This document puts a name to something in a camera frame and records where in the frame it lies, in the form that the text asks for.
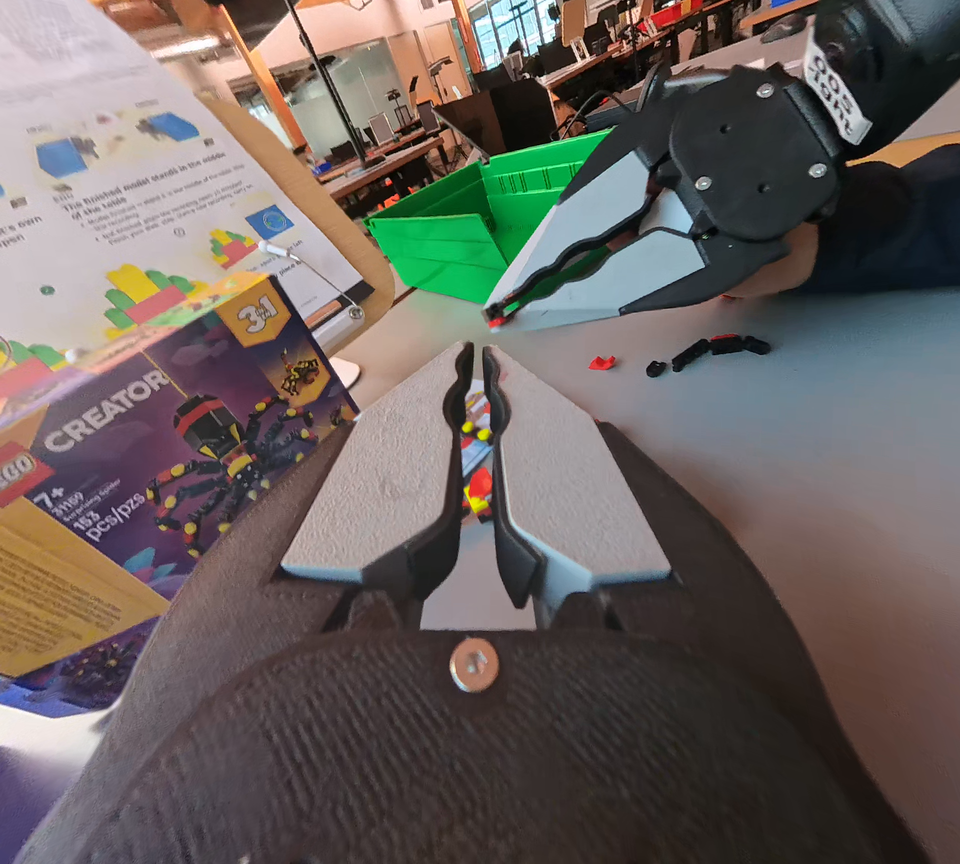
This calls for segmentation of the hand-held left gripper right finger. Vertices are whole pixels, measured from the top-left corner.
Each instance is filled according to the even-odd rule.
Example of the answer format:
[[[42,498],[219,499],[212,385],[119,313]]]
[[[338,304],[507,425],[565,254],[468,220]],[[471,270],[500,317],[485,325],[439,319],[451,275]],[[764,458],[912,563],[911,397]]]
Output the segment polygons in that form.
[[[482,354],[496,563],[547,629],[571,595],[662,582],[671,564],[594,417],[500,348]]]

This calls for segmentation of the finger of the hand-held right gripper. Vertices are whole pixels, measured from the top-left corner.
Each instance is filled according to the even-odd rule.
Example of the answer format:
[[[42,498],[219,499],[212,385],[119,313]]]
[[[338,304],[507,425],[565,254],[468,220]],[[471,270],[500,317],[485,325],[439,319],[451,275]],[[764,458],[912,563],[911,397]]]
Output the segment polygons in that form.
[[[628,278],[615,276],[612,250],[630,244],[631,224],[647,201],[649,170],[634,150],[594,150],[557,204],[490,293],[491,305],[516,305],[512,321],[595,321],[618,317]]]
[[[627,276],[627,303],[630,304],[655,291],[706,267],[692,235],[693,220],[689,210],[673,191],[647,196],[639,218],[630,225],[627,244],[620,237],[612,250],[620,251],[613,258],[614,275]],[[518,329],[534,330],[589,321],[511,321]]]

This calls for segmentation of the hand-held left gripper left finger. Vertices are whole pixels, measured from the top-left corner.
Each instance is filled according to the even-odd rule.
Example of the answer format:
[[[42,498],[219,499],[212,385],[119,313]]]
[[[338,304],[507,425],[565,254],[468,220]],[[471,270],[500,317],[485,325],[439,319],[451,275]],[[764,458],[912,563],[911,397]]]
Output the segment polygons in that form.
[[[460,430],[474,344],[456,342],[354,421],[281,567],[423,603],[459,556]]]

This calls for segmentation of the black yellow lego spider model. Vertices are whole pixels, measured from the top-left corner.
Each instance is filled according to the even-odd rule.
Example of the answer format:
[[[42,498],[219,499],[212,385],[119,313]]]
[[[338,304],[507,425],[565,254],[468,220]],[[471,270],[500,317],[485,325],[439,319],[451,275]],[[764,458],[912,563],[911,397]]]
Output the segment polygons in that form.
[[[493,518],[494,440],[491,405],[482,381],[475,379],[464,399],[465,419],[460,428],[462,462],[462,518],[486,523]]]

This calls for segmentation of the person's right forearm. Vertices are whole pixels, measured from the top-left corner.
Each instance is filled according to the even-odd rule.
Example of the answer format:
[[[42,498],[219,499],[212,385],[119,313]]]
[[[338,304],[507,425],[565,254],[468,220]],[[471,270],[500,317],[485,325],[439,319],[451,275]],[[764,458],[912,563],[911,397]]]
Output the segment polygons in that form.
[[[817,256],[795,294],[875,294],[959,286],[959,146],[896,168],[848,170]]]

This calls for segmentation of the purple yellow lego set box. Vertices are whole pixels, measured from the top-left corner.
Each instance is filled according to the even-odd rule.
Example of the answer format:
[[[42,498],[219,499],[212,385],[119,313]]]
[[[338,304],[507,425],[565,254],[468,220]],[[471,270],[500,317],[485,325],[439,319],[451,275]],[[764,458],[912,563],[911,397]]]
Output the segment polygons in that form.
[[[3,340],[2,706],[112,706],[203,555],[356,413],[266,274],[74,361]]]

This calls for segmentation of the person's right hand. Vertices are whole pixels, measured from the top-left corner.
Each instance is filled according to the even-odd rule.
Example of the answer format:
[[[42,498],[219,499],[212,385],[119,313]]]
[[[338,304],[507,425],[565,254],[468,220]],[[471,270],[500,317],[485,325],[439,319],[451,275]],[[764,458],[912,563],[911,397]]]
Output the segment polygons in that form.
[[[726,291],[722,298],[740,300],[794,290],[810,279],[819,248],[819,226],[804,222],[783,237],[786,256],[765,265],[749,278]]]

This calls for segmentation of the black box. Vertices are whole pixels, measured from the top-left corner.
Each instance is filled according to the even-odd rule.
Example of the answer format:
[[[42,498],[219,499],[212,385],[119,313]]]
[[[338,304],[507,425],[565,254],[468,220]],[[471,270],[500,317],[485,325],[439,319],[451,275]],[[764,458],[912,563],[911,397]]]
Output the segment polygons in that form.
[[[549,91],[535,78],[435,108],[438,121],[489,157],[546,145],[557,131]]]

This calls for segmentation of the green plastic bin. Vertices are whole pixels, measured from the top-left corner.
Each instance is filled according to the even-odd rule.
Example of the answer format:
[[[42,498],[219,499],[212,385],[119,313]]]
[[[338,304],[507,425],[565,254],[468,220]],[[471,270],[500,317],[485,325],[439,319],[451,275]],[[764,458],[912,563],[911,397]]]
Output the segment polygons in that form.
[[[483,305],[608,129],[473,163],[365,224],[407,287]]]

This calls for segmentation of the white board ledge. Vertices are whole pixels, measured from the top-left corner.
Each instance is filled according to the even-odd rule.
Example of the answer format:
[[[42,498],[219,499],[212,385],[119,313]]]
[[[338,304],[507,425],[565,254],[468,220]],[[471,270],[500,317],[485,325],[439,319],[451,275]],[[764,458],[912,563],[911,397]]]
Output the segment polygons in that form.
[[[333,354],[367,327],[369,315],[360,303],[340,295],[309,315],[305,321],[318,347],[327,354]]]

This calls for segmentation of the large window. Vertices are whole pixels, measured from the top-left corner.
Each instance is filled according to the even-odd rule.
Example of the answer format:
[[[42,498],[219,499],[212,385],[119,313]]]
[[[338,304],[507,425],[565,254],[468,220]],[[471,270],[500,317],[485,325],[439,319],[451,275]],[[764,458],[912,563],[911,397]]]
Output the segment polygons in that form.
[[[482,68],[492,70],[518,44],[522,54],[536,54],[560,36],[559,19],[551,13],[557,0],[482,0],[469,10]]]

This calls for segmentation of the long wooden desk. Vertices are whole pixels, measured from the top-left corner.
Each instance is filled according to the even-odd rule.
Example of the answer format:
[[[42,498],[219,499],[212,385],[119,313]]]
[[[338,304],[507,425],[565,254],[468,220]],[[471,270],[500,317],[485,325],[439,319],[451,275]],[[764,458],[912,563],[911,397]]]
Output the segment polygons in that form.
[[[432,151],[439,152],[444,145],[445,141],[441,136],[429,137],[412,148],[386,156],[382,162],[361,169],[358,173],[342,174],[327,181],[318,181],[318,184],[334,200],[345,200],[371,185],[393,177],[398,171],[426,158]]]

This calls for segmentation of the wooden board stand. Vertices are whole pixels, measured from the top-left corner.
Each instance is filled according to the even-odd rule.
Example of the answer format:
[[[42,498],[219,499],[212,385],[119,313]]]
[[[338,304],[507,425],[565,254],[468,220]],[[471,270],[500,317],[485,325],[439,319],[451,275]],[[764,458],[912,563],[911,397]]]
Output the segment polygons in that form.
[[[383,318],[394,304],[396,285],[391,265],[379,248],[364,235],[337,202],[318,184],[297,157],[284,148],[272,131],[234,102],[214,98],[202,92],[196,99],[213,114],[224,128],[270,176],[273,183],[294,206],[323,233],[337,251],[358,271],[373,292],[362,303],[369,312],[368,325],[335,353]]]

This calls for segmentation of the black stand pole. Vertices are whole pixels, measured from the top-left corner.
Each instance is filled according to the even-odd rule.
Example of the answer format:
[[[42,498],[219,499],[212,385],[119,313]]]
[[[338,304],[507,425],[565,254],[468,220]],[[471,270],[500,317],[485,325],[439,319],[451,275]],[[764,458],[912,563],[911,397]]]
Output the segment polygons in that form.
[[[350,114],[347,111],[347,108],[341,98],[339,91],[337,90],[333,79],[330,76],[330,67],[326,63],[324,58],[320,58],[316,53],[316,50],[313,46],[313,43],[303,25],[303,22],[296,10],[296,7],[292,0],[282,0],[283,5],[286,7],[288,14],[294,22],[294,27],[296,28],[299,41],[302,43],[304,49],[306,50],[308,56],[311,59],[314,67],[316,68],[318,75],[320,76],[321,81],[327,89],[327,92],[330,96],[331,101],[333,102],[334,108],[338,114],[338,117],[343,125],[343,128],[346,130],[347,135],[350,139],[351,144],[356,152],[357,158],[361,163],[363,169],[367,169],[369,164],[368,155],[366,152],[365,145],[361,139],[358,129],[354,126],[354,122],[350,117]]]

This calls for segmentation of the white printed instruction sheet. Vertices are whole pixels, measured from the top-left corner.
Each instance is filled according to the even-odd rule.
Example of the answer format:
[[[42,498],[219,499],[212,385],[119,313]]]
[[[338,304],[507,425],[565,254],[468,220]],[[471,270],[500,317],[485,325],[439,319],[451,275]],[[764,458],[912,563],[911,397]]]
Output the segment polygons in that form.
[[[304,319],[373,288],[191,90],[86,0],[2,0],[2,361],[55,368],[234,277]]]

